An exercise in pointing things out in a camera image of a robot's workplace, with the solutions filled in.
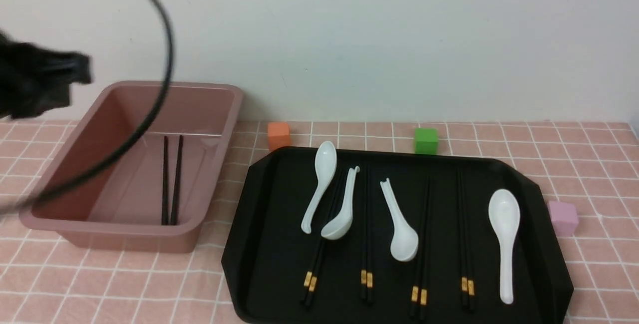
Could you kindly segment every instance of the white grid line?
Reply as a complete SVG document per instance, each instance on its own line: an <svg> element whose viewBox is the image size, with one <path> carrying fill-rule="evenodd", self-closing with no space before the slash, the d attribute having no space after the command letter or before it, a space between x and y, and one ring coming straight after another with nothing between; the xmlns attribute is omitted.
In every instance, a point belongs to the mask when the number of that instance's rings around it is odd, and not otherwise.
<svg viewBox="0 0 639 324"><path fill-rule="evenodd" d="M86 260L86 258L89 257L89 253L90 252L91 252L90 250L87 250L86 253L84 253L84 257L80 261L80 265L78 265L78 267L71 267L71 268L75 268L75 274L73 275L73 279L71 279L71 283L69 284L69 287L66 288L66 293L64 294L64 297L62 298L62 302L60 303L60 306L58 306L57 311L55 312L55 315L53 315L53 319L51 319L51 323L54 323L55 320L57 319L57 316L60 315L60 312L62 311L62 306L64 306L64 302L70 296L71 288L75 284L75 281L77 280L78 275L80 275L80 271L82 270L82 266L84 265L84 261Z"/></svg>
<svg viewBox="0 0 639 324"><path fill-rule="evenodd" d="M214 247L214 248L220 248L223 249L224 247L222 245L198 245L198 248L201 247ZM112 272L113 269L112 268L101 268L101 267L87 267L87 266L82 266L82 267L78 267L76 265L51 265L51 264L19 264L19 265L2 265L5 268L11 268L11 267L22 267L22 268L39 268L39 267L44 267L44 268L57 268L57 269L86 269L86 270L94 270L94 271L99 271L99 272ZM186 274L190 274L190 273L207 273L207 274L223 274L222 272L216 272L215 270L206 270L206 269L183 269L183 270L151 270L151 269L128 269L128 268L118 268L117 269L118 273L155 273L155 274L182 274L182 273L186 273Z"/></svg>
<svg viewBox="0 0 639 324"><path fill-rule="evenodd" d="M39 127L38 127L38 130L37 130L37 131L36 131L36 133L33 135L33 137L34 137L34 138L38 135L38 133L39 133L39 131L40 131L41 129L42 129L42 126L39 126ZM26 153L26 151L27 151L27 149L28 149L28 148L29 148L29 144L27 144L27 145L24 147L24 149L22 150L22 152L20 152L20 155L18 155L18 157L16 157L16 158L12 157L12 158L13 158L13 159L15 159L15 160L13 161L13 164L11 164L11 166L9 167L9 169L7 169L7 170L6 170L6 174L4 175L4 177L2 178L2 180L0 180L0 183L2 183L2 182L4 181L4 179L5 179L5 178L8 178L9 173L11 173L11 171L13 171L13 168L14 168L14 167L15 167L15 165L16 165L16 164L20 161L20 159L24 159L22 156Z"/></svg>
<svg viewBox="0 0 639 324"><path fill-rule="evenodd" d="M200 235L202 233L202 230L204 230L204 226L202 226L202 228L200 229ZM191 263L193 263L193 258L195 256L195 252L196 251L192 251L190 258L189 258L189 264L187 265L187 268L191 267ZM184 277L182 278L182 283L180 284L180 290L178 290L178 298L182 297L182 290L184 289L184 284L187 282L187 276L189 276L188 273L184 274ZM173 319L175 318L175 312L178 310L178 302L176 301L175 304L173 305L173 311L171 311L171 320L169 320L169 323L173 322Z"/></svg>
<svg viewBox="0 0 639 324"><path fill-rule="evenodd" d="M16 126L14 125L11 128L11 131L13 131L16 128ZM33 138L35 138L39 131L43 128L43 125L41 124L38 127L38 130L36 130L36 132L33 135ZM22 153L20 154L20 156L18 156L18 158L16 158L13 162L13 164L11 164L11 167L9 167L9 169L7 169L7 173L10 173L11 170L14 168L14 166L16 165L16 163L18 163L19 158L24 155L25 151L27 151L27 148L29 148L29 145L25 146L24 149L22 150ZM27 189L29 189L29 185L27 185L27 187L25 187L22 192L20 193L20 196L25 195L25 192L27 191ZM29 233L31 232L31 229L29 229L27 231L27 233L25 234L25 237L29 235ZM57 247L57 244L59 244L59 240L60 238L57 239L56 244L53 246L53 248L51 249L50 253L48 254L48 256L46 257L46 260L44 261L44 263L46 263L46 261L48 261L48 258L51 256L51 254L53 253L55 247ZM18 250L15 252L14 256L11 258L11 261L9 262L9 265L13 265L14 260L18 257L18 255L20 254L20 252L22 251L23 246L25 245L26 241L23 241L22 243L20 243L20 245L18 246ZM40 276L40 274L42 273L42 270L44 269L44 267L40 268L38 271L38 274L36 275L33 283L31 284L30 288L29 288L29 293L27 295L24 296L24 299L22 301L22 303L20 304L20 307L18 308L18 310L16 310L16 312L13 315L13 319L12 321L15 321L15 318L18 317L18 314L20 314L20 311L22 311L22 308L24 306L24 304L26 304L27 300L29 299L29 295L30 292L33 290L33 288L35 287L36 283L38 282L38 278Z"/></svg>
<svg viewBox="0 0 639 324"><path fill-rule="evenodd" d="M251 165L251 163L253 163L253 157L255 156L255 147L258 146L258 136L259 135L257 133L255 133L255 142L253 142L253 148L251 148L251 158L249 159L249 164L248 165Z"/></svg>
<svg viewBox="0 0 639 324"><path fill-rule="evenodd" d="M355 123L355 124L362 124L362 123L366 123L366 122L340 122L340 123ZM502 126L502 127L530 127L530 128L552 128L552 126L534 126L534 125L530 125L530 124L504 124L501 122L411 122L411 123L415 123L418 125L418 128L422 128L422 124L425 125L429 125L429 124L473 124L475 126L492 126L492 127L498 127L498 126ZM555 128L559 128L559 129L564 129L564 130L578 130L578 129L582 129L581 127L567 127L567 126L555 126ZM587 130L607 130L606 128L586 128ZM632 129L630 128L610 128L609 129L611 131L628 131L628 132L633 132ZM254 131L235 131L235 133L255 133ZM266 133L265 131L260 131L258 129L257 133Z"/></svg>
<svg viewBox="0 0 639 324"><path fill-rule="evenodd" d="M309 147L313 147L313 122L311 122L311 132L309 133Z"/></svg>
<svg viewBox="0 0 639 324"><path fill-rule="evenodd" d="M102 295L102 297L100 298L100 303L98 303L98 307L95 309L95 314L93 315L93 319L91 320L91 324L95 323L95 320L98 318L98 314L100 314L100 308L102 308L102 303L104 302L105 297L107 297L107 294L109 292L109 288L111 287L111 283L113 283L113 278L116 276L116 272L118 271L119 263L122 260L122 257L124 256L124 253L125 253L124 251L122 251L120 253L118 261L116 262L116 264L114 265L114 267L112 269L111 276L109 278L109 282L107 283L107 287L104 288L104 295Z"/></svg>
<svg viewBox="0 0 639 324"><path fill-rule="evenodd" d="M39 133L39 131L41 130L41 128L43 128L43 126L40 126L40 127L39 127L38 131L37 131L37 132L36 132L36 134L33 136L34 138L38 136L38 133ZM54 153L55 149L56 149L56 148L57 148L57 147L61 144L61 142L62 142L62 136L60 136L60 138L58 138L57 143L55 144L54 150L53 150L53 151L52 151L52 152L48 155L48 157L47 157L47 158L50 158L50 157L53 155L53 153ZM41 163L41 165L38 167L38 171L37 171L36 173L40 173L40 172L42 171L42 169L43 169L43 167L44 167L45 163L46 163L46 159L42 161L42 163ZM34 181L35 181L35 180L36 180L36 177L32 178L32 180L29 182L29 185L27 185L27 187L26 187L26 188L25 188L25 190L23 191L23 193L22 193L23 195L25 194L25 192L26 192L26 190L27 190L27 189L31 188L31 185L34 183ZM57 248L57 246L60 244L61 240L62 240L62 237L58 237L58 238L57 238L57 240L55 240L55 245L53 246L53 249L51 249L50 253L49 253L49 254L48 254L48 256L46 257L46 260L44 261L44 263L46 263L46 262L47 262L47 261L51 258L51 256L52 256L52 255L53 255L53 253L55 252L55 249L56 249L56 248ZM42 272L44 271L44 269L45 269L45 268L46 268L46 266L45 266L45 265L42 265L42 266L41 266L41 268L40 268L40 270L39 270L39 272L38 272L38 275L36 276L36 279L33 281L33 284L31 285L31 288L30 288L30 290L29 290L29 294L27 294L27 295L26 295L26 297L24 298L24 302L22 302L22 305L20 306L20 309L19 309L18 311L16 311L15 316L13 317L13 320L15 320L15 318L17 317L17 315L20 313L20 310L22 310L22 307L24 306L24 304L25 304L25 303L29 300L30 292L32 292L32 290L33 290L34 286L35 286L35 285L36 285L36 283L38 282L39 276L42 274ZM76 269L75 276L73 277L73 281L75 281L75 277L77 277L77 274L78 274L78 272L79 272L79 271L80 271L80 269ZM71 290L71 285L69 286L69 288L67 288L67 291L66 291L66 293L67 293L67 294L68 294L69 290ZM62 305L64 304L64 301L65 301L65 300L66 300L66 298L65 298L65 299L62 299L62 302L61 302L61 303L60 303L60 305L58 306L57 311L55 312L54 319L51 321L52 323L53 323L53 322L55 322L55 318L57 317L57 315L59 314L60 310L62 309Z"/></svg>
<svg viewBox="0 0 639 324"><path fill-rule="evenodd" d="M396 150L395 150L395 124L394 123L390 124L390 140L393 142L393 153L395 153Z"/></svg>
<svg viewBox="0 0 639 324"><path fill-rule="evenodd" d="M600 236L557 236L559 239L587 239L587 240L602 240L602 239L610 239L610 240L623 240L625 242L639 242L639 238L608 238L608 237L600 237Z"/></svg>
<svg viewBox="0 0 639 324"><path fill-rule="evenodd" d="M220 293L222 292L222 283L225 281L225 276L221 276L220 284L217 286L217 294L215 295L215 305L213 306L213 314L211 315L210 324L213 324L215 321L215 313L217 312L217 304L219 304Z"/></svg>
<svg viewBox="0 0 639 324"><path fill-rule="evenodd" d="M501 126L500 128L502 130L502 135L504 136L504 140L505 140L506 132L504 131L504 127ZM508 142L506 142L506 149L508 150L509 159L511 160L511 162L513 162L513 166L514 166L515 165L515 161L514 161L515 158L513 158L513 153L511 152L511 147L508 146Z"/></svg>
<svg viewBox="0 0 639 324"><path fill-rule="evenodd" d="M477 136L477 127L475 126L475 124L473 124L473 132L475 133L475 138L479 138ZM479 148L479 156L483 157L484 153L482 153L482 151L481 151L481 146L479 145L479 140L475 140L475 142L477 142L477 148Z"/></svg>
<svg viewBox="0 0 639 324"><path fill-rule="evenodd" d="M4 142L4 140L9 136L9 133L11 133L13 131L13 129L15 128L16 123L12 122L11 124L11 128L9 129L9 131L7 131L7 133L4 135L4 137L2 138L2 140L0 140L0 144L2 144ZM6 174L1 174L0 175L0 183L2 183L2 181L4 180L4 177ZM4 222L4 218L0 219L0 225Z"/></svg>
<svg viewBox="0 0 639 324"><path fill-rule="evenodd" d="M612 289L612 288L581 288L581 287L575 287L575 290L580 290L582 292L595 292L595 290L598 290L600 292L624 292L624 293L634 293L635 291L632 289Z"/></svg>
<svg viewBox="0 0 639 324"><path fill-rule="evenodd" d="M608 320L607 318L598 318L598 317L571 317L571 318L577 319L577 320L593 320L593 321L594 320ZM630 323L636 322L636 320L634 320L634 319L624 319L624 318L612 318L612 319L610 319L609 322L611 323L613 320L615 322L630 322Z"/></svg>
<svg viewBox="0 0 639 324"><path fill-rule="evenodd" d="M455 153L452 153L452 143L450 143L450 129L448 128L448 123L444 124L446 126L446 144L448 146L448 149L450 149L450 155L453 156L455 155Z"/></svg>
<svg viewBox="0 0 639 324"><path fill-rule="evenodd" d="M597 265L601 265L601 264L607 264L607 265L619 265L619 264L623 264L623 265L628 265L631 267L639 267L639 263L626 263L623 261L578 261L578 260L566 260L567 264L573 263L573 264L597 264Z"/></svg>
<svg viewBox="0 0 639 324"><path fill-rule="evenodd" d="M617 140L617 137L615 136L614 133L612 133L612 137L615 139L615 142L619 146L619 150L621 151L621 153L624 154L624 157L626 158L626 160L628 160L628 162L630 162L630 158L626 154L626 151L624 151L624 148L621 146L621 144ZM635 168L634 165L632 165L632 163L630 164L630 168L632 168L633 172L635 173L635 176L637 176L637 178L639 178L639 172L637 171L637 168ZM626 212L628 212L628 215L630 215L630 211L628 210L628 207L626 206L626 203L625 203L625 201L623 199L621 199L621 203L623 204L624 208L626 209ZM638 224L637 220L635 220L633 218L633 222L635 223L635 226L637 226L637 228L639 229L639 224Z"/></svg>
<svg viewBox="0 0 639 324"><path fill-rule="evenodd" d="M10 292L7 290L0 290L0 294L18 294L18 295L26 295L27 293L22 292ZM90 298L90 299L110 299L110 300L119 300L119 301L137 301L140 299L139 297L114 297L112 295L91 295L91 294L60 294L60 293L50 293L50 292L30 292L32 295L48 295L50 297L63 297L63 298ZM146 302L203 302L203 303L215 303L215 301L210 301L208 299L197 299L197 298L144 298Z"/></svg>
<svg viewBox="0 0 639 324"><path fill-rule="evenodd" d="M154 269L158 263L158 258L160 258L160 245L161 245L161 242L158 240L158 251L157 253L155 253L155 258L153 260L153 265L151 265L151 270L149 270L149 274L147 274L146 276L146 281L144 282L144 289L142 290L142 294L140 294L140 297L137 299L137 306L135 307L135 313L133 314L133 318L131 319L132 323L135 322L135 318L137 318L137 313L140 312L140 306L142 306L142 299L144 299L144 295L146 294L146 291L149 289L149 282L151 281L151 276L153 276L153 273L155 273ZM105 294L109 292L109 286L111 285L111 282L113 281L114 277L115 277L115 271L113 272L113 276L111 276L109 285L107 285L107 291L105 292Z"/></svg>
<svg viewBox="0 0 639 324"><path fill-rule="evenodd" d="M15 142L15 143L36 143L36 144L53 144L57 143L55 140L17 140L17 139L3 139L3 142Z"/></svg>
<svg viewBox="0 0 639 324"><path fill-rule="evenodd" d="M562 147L563 147L564 151L566 151L566 153L568 154L568 149L566 148L566 145L562 144ZM548 173L548 169L546 169L546 164L544 163L544 161L542 161L542 163L544 165L544 170L546 171L546 174L549 174ZM570 164L571 164L573 170L575 171L575 173L577 173L577 167L575 167L575 163L573 163L573 161L570 160ZM584 183L582 182L581 179L579 179L579 183L581 184L582 188L584 189L584 192L586 192L586 189L585 189L586 187L584 186ZM553 187L553 192L556 193L557 189L555 188L555 184L553 183L552 180L550 181L550 184ZM589 199L589 202L591 203L591 206L594 208L594 205L593 205L592 201L590 201L590 199ZM577 251L579 251L579 255L582 257L582 260L585 260L584 252L582 251L582 247L581 247L581 245L579 245L579 241L578 240L575 240L575 245L577 246ZM588 276L591 278L591 281L593 282L593 286L595 288L597 297L599 298L599 300L601 302L601 306L602 306L602 308L604 310L606 318L608 318L608 322L610 324L612 324L612 320L610 319L610 314L608 313L608 309L606 308L606 306L605 306L605 304L603 302L603 297L601 297L601 293L598 291L598 286L597 286L597 283L595 282L595 279L594 279L594 276L593 276L593 272L591 271L591 269L590 269L590 267L588 265L585 265L585 268L586 268L586 272L588 272Z"/></svg>
<svg viewBox="0 0 639 324"><path fill-rule="evenodd" d="M48 261L49 258L51 258L51 255L53 254L53 251L55 251L55 248L57 247L57 245L60 244L61 240L62 240L62 237L60 237L57 240L57 243L50 250L50 252L48 253L48 256L46 256L46 260L44 261L45 263L46 263L46 261ZM39 276L42 274L43 270L44 270L44 266L39 269L38 274L36 274L35 279L33 279L33 283L31 283L31 286L29 288L29 292L27 292L27 294L24 296L24 301L22 301L22 304L20 304L20 308L18 308L18 310L15 311L15 314L13 315L13 319L12 319L13 322L15 322L16 318L18 318L18 315L22 311L22 308L24 308L24 304L27 304L27 301L29 301L29 297L34 294L33 288L35 288L36 284L38 284Z"/></svg>

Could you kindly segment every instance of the black chopsticks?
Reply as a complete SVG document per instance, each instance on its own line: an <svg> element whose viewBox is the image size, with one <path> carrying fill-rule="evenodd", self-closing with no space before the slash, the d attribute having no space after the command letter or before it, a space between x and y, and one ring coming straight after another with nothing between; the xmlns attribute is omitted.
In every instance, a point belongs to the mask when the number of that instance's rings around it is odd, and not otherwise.
<svg viewBox="0 0 639 324"><path fill-rule="evenodd" d="M338 193L342 191L342 179L344 179L344 172L340 171L337 175L337 180L335 182L333 197L331 198L331 204L328 209L328 213L326 214L326 220L324 221L324 225L331 221L335 215L337 215L337 211L339 208L338 202ZM315 249L315 253L313 254L313 260L311 261L311 265L309 265L309 269L306 272L306 276L304 277L304 291L301 297L301 302L309 308L313 303L313 294L315 294L315 290L317 290L318 277L320 276L321 265L324 259L324 247L326 246L326 239L320 236L318 240L317 248Z"/></svg>
<svg viewBox="0 0 639 324"><path fill-rule="evenodd" d="M364 273L366 274L365 281L365 300L366 303L372 304L374 302L373 298L373 267L372 267L372 178L370 176L370 168L366 167L366 178L364 182L365 187L365 197L364 197L364 210L365 210L365 229L364 229L364 240L365 244L363 245L363 249L365 251L365 255L362 258L365 260L363 263Z"/></svg>
<svg viewBox="0 0 639 324"><path fill-rule="evenodd" d="M464 181L461 171L457 171L457 212L459 214L459 258L461 277L461 305L468 311L475 311L475 274L473 273L470 236L468 234L468 213Z"/></svg>
<svg viewBox="0 0 639 324"><path fill-rule="evenodd" d="M361 271L360 271L360 297L361 301L366 302L368 298L367 283L368 283L368 182L369 182L369 169L366 167L364 177L364 199L361 205L361 217L363 226L361 227Z"/></svg>
<svg viewBox="0 0 639 324"><path fill-rule="evenodd" d="M427 283L425 282L425 277L427 271L425 270L425 252L426 248L426 232L429 228L426 226L427 217L429 217L429 212L431 208L430 201L430 192L431 192L431 180L428 178L426 180L426 185L424 188L424 206L422 206L422 211L419 220L419 248L417 251L417 263L415 263L415 274L413 275L413 288L411 290L410 295L410 316L412 318L417 316L417 309L420 308L419 312L421 315L422 308L425 308L428 304L428 290Z"/></svg>
<svg viewBox="0 0 639 324"><path fill-rule="evenodd" d="M426 310L428 305L428 285L430 279L431 263L431 237L433 236L433 206L434 206L434 187L431 185L431 179L428 179L428 193L427 193L427 209L426 209L426 222L425 222L425 235L424 235L424 262L422 264L422 290L419 297L419 319L426 319Z"/></svg>
<svg viewBox="0 0 639 324"><path fill-rule="evenodd" d="M162 225L169 225L169 138L164 136L164 167L162 168Z"/></svg>
<svg viewBox="0 0 639 324"><path fill-rule="evenodd" d="M184 136L180 135L178 142L178 160L175 169L175 181L173 183L173 204L171 205L171 217L169 218L169 137L164 136L164 167L162 173L162 225L177 226L180 209L180 183L182 179L182 149Z"/></svg>

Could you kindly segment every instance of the spoon bowl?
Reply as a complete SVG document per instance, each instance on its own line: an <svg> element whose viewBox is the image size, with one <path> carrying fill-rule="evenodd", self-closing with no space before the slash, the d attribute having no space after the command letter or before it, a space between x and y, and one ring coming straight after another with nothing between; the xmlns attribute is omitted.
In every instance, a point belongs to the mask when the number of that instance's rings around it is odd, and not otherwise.
<svg viewBox="0 0 639 324"><path fill-rule="evenodd" d="M348 170L346 179L346 188L344 190L344 200L342 201L342 209L338 215L328 222L322 228L321 235L328 240L338 240L342 238L353 224L353 192L355 186L355 176L360 171L359 167Z"/></svg>
<svg viewBox="0 0 639 324"><path fill-rule="evenodd" d="M317 154L315 154L315 174L318 178L318 186L302 219L302 231L306 234L311 233L313 215L315 215L315 210L317 210L324 192L326 192L328 185L333 180L336 169L337 151L333 142L327 140L319 146Z"/></svg>
<svg viewBox="0 0 639 324"><path fill-rule="evenodd" d="M395 231L390 242L390 255L398 261L411 261L417 255L418 244L419 237L415 231L400 229Z"/></svg>

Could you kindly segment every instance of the gold chopstick band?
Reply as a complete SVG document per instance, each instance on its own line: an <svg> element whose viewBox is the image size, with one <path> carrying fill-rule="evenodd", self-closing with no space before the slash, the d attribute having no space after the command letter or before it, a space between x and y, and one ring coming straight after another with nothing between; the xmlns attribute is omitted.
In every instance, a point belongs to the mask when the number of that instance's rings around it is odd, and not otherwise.
<svg viewBox="0 0 639 324"><path fill-rule="evenodd" d="M317 277L311 278L311 285L309 285L309 292L315 292L315 285L317 285L317 282L318 282Z"/></svg>
<svg viewBox="0 0 639 324"><path fill-rule="evenodd" d="M304 278L304 286L306 288L309 287L309 285L311 284L311 277L313 276L313 273L311 272L306 272L306 278Z"/></svg>
<svg viewBox="0 0 639 324"><path fill-rule="evenodd" d="M419 288L413 286L413 293L410 295L410 301L413 303L417 303L417 299L419 297Z"/></svg>
<svg viewBox="0 0 639 324"><path fill-rule="evenodd" d="M422 289L420 305L425 306L428 303L428 290Z"/></svg>

